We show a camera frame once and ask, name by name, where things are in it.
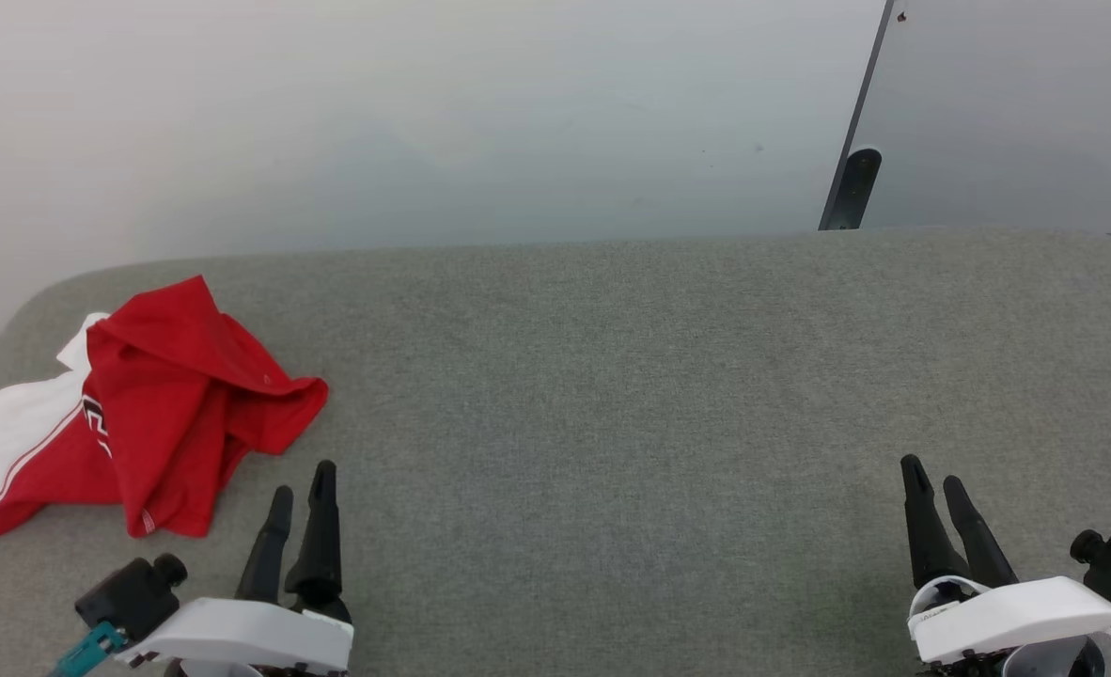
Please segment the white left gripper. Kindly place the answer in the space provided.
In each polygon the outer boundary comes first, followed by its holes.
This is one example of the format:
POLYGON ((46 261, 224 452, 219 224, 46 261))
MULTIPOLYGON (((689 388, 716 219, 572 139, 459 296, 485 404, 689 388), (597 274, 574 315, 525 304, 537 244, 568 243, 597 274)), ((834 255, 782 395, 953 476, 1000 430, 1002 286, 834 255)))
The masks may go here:
POLYGON ((144 641, 117 653, 117 663, 179 660, 186 676, 258 676, 260 668, 349 674, 353 626, 346 624, 351 614, 341 599, 336 464, 318 462, 312 477, 301 549, 286 575, 286 593, 296 596, 290 611, 271 604, 279 604, 293 502, 288 485, 276 488, 239 579, 238 600, 198 597, 187 603, 144 641))

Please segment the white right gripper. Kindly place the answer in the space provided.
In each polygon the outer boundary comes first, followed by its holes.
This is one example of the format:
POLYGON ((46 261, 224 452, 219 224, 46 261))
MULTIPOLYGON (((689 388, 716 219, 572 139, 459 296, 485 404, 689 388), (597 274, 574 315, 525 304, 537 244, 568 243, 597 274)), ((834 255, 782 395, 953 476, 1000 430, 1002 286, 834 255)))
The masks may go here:
POLYGON ((950 475, 943 481, 947 509, 963 544, 968 571, 935 509, 933 485, 921 460, 904 455, 900 474, 912 578, 921 589, 911 603, 908 633, 922 663, 952 665, 965 653, 989 655, 1025 644, 1111 634, 1111 603, 1083 583, 1064 575, 1020 583, 964 484, 950 475), (968 574, 972 581, 964 578, 968 574))

